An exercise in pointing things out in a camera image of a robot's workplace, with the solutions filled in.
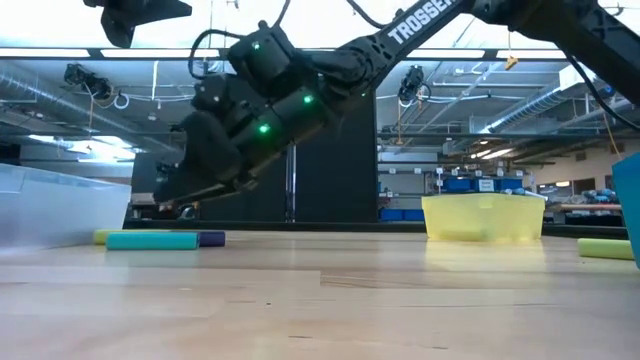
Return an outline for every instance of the fluorescent light fixture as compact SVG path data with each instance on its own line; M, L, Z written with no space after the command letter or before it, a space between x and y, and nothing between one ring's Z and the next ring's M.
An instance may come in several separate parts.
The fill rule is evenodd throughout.
M83 152L92 154L96 158L114 158L119 160L133 160L136 157L135 152L130 149L123 149L111 144L105 144L96 140L74 141L70 151Z
M509 56L518 59L566 59L560 50L500 50L498 59L508 59Z
M93 158L93 159L78 159L78 162L95 163L95 164L116 164L118 160L114 158Z
M53 136L29 135L29 139L55 144L57 141Z
M122 149L130 149L133 146L131 146L131 144L129 144L128 142L120 139L117 136L94 136L94 139L98 140L98 141L102 141L103 143L109 144L109 145L113 145L113 146L117 146L119 148Z
M493 154L489 154L489 155L483 157L483 159L485 159L485 160L495 159L497 157L500 157L500 156L503 156L505 154L508 154L508 153L510 153L512 151L513 151L513 149L498 150L498 151L494 152Z
M190 49L105 49L100 50L102 56L107 58L188 58ZM195 57L218 57L220 52L216 49L196 50Z
M85 49L0 48L0 57L90 57Z
M483 157L483 156L487 155L487 154L488 154L488 153L490 153L490 152L491 152L491 150L481 151L481 152L479 152L479 153L477 153L477 154L476 154L476 157L480 157L480 158L481 158L481 157Z
M473 49L418 49L413 50L407 58L454 58L454 59L481 59L484 57L484 50Z
M75 142L73 146L67 151L77 152L81 154L91 154L91 149L87 146L87 144L83 144L80 141Z

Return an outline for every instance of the green foam pool noodle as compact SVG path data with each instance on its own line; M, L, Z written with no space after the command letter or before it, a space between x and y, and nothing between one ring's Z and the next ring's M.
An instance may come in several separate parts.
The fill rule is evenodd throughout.
M584 257L634 260L629 240L578 239L578 253Z
M107 250L195 250L193 232L115 232L107 236Z

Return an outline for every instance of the ceiling duct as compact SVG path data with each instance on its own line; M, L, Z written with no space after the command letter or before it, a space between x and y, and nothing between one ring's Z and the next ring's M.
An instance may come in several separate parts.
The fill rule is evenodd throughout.
M587 68L584 68L584 70L596 89L601 90L606 86L591 70ZM588 91L589 89L584 79L582 79L573 66L569 65L558 72L558 80L532 96L514 104L494 118L489 119L483 128L470 129L470 131L473 133L487 134L502 133L509 128L553 109L567 100L575 97L583 97ZM472 143L473 140L459 141L452 147L451 151L459 152Z
M25 69L22 69L8 61L0 64L0 91L5 92L12 98L34 98L37 105L45 111L51 111L61 117L74 120L76 123L86 123L89 119L89 106L78 105L79 98L72 94L67 94L51 82L42 78L36 78ZM107 110L95 107L93 109L93 120L101 122L109 128L121 131L123 137L131 139L130 133L137 132L132 126L126 124L126 120L110 113ZM145 142L151 146L161 147L166 150L177 151L178 149L157 139L144 137Z

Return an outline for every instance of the ceiling light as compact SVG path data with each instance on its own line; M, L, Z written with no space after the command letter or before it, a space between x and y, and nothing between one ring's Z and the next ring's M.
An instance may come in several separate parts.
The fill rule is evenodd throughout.
M93 158L93 159L78 159L78 162L98 163L98 164L116 164L118 160L116 160L115 158Z
M183 58L189 57L190 49L105 49L100 50L102 56L107 58ZM195 57L219 57L216 49L196 50Z
M484 57L484 53L484 50L469 49L418 49L409 53L407 58L481 59Z
M129 149L131 148L131 144L129 144L128 142L120 139L117 136L101 136L101 135L97 135L93 137L95 140L98 141L102 141L105 144L109 144L109 145L113 145L113 146L117 146L119 148L123 148L123 149Z
M508 59L510 56L522 59L566 59L560 50L500 50L498 59Z
M0 57L90 57L85 49L0 48Z
M494 152L493 154L489 154L489 155L483 157L483 159L485 159L485 160L495 159L497 157L503 156L503 155L505 155L507 153L510 153L512 151L513 151L513 149L498 150L498 151Z
M483 157L483 156L487 155L490 152L491 152L491 150L481 151L481 152L476 154L476 157Z
M42 135L29 135L29 139L42 141L46 143L55 143L56 139L53 136L42 136Z

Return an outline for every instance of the clear plastic bin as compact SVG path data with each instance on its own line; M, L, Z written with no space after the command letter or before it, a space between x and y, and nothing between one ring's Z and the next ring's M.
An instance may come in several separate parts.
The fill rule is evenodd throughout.
M120 229L131 187L0 164L0 254L91 244L96 229Z

